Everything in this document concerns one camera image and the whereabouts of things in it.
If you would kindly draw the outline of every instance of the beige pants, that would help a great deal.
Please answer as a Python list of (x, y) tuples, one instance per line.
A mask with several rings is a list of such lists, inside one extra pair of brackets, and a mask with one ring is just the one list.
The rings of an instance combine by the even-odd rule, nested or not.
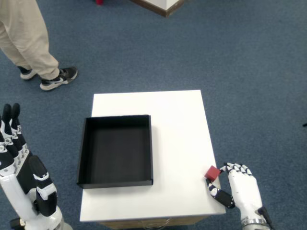
[(0, 48), (15, 65), (33, 69), (43, 79), (59, 75), (36, 0), (0, 0)]

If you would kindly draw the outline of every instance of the red cube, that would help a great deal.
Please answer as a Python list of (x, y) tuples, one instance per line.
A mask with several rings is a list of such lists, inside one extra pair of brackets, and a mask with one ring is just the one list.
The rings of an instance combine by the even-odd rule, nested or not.
[(215, 179), (219, 176), (221, 171), (214, 166), (211, 166), (210, 169), (207, 171), (205, 177), (209, 179), (210, 181), (215, 181)]

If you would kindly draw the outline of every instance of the sneaker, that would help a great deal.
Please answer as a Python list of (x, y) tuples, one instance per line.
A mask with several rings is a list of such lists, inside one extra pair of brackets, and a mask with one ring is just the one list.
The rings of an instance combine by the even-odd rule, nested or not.
[(30, 80), (32, 77), (36, 75), (35, 71), (33, 69), (27, 70), (21, 66), (18, 67), (20, 70), (20, 77), (23, 80)]
[(42, 90), (48, 91), (59, 87), (62, 84), (68, 84), (77, 77), (78, 71), (75, 67), (70, 67), (66, 69), (60, 69), (59, 75), (52, 80), (42, 79), (40, 88)]

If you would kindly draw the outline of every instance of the white tabletop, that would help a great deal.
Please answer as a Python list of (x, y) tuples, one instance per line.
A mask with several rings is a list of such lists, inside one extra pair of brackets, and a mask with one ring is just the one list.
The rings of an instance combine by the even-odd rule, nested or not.
[(92, 116), (114, 115), (151, 115), (153, 185), (83, 189), (80, 221), (225, 213), (204, 180), (215, 160), (199, 90), (95, 94)]

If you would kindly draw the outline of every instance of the open box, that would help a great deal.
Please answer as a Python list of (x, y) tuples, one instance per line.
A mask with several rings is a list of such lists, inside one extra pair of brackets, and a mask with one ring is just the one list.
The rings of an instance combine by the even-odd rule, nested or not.
[(85, 119), (77, 184), (82, 188), (153, 184), (149, 115)]

